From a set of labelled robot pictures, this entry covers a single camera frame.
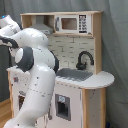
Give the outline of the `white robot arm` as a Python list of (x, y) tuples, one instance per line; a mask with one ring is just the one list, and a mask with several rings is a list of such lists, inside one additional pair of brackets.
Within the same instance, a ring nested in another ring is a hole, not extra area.
[(59, 61), (48, 49), (48, 38), (34, 28), (23, 29), (9, 15), (0, 17), (0, 45), (15, 57), (16, 70), (30, 74), (26, 96), (19, 113), (3, 128), (35, 128), (48, 113)]

